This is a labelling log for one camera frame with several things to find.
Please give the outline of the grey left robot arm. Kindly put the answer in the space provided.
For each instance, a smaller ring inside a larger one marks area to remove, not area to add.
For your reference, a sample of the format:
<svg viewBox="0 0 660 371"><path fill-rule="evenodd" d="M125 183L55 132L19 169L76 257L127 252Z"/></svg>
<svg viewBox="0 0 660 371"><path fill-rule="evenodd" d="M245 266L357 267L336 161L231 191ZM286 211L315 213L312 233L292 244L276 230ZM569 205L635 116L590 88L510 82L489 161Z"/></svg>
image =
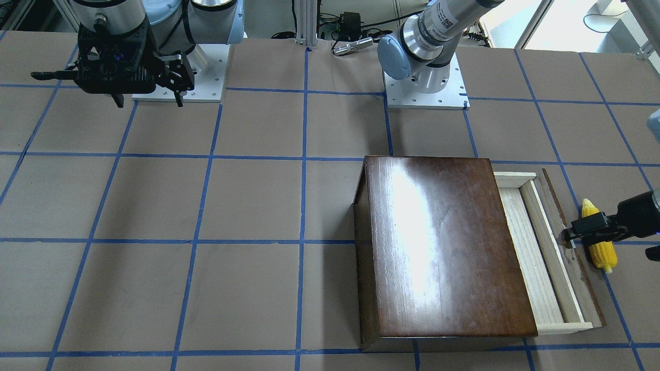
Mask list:
<svg viewBox="0 0 660 371"><path fill-rule="evenodd" d="M378 42L377 56L384 75L403 82L405 92L431 97L451 80L450 66L460 35L500 1L430 1L411 14L397 31ZM558 236L570 247L575 239L586 245L646 238L658 234L658 190L623 200L617 213L601 212L573 221Z"/></svg>

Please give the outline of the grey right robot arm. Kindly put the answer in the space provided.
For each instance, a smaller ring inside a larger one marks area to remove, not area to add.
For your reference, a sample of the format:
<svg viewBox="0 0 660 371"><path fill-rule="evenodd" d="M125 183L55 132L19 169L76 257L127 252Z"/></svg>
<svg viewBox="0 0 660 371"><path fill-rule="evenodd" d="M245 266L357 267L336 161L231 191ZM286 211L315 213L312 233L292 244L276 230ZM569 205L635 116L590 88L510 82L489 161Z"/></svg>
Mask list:
<svg viewBox="0 0 660 371"><path fill-rule="evenodd" d="M220 103L229 52L245 37L243 1L71 1L78 55L36 80L70 80L119 108L146 102Z"/></svg>

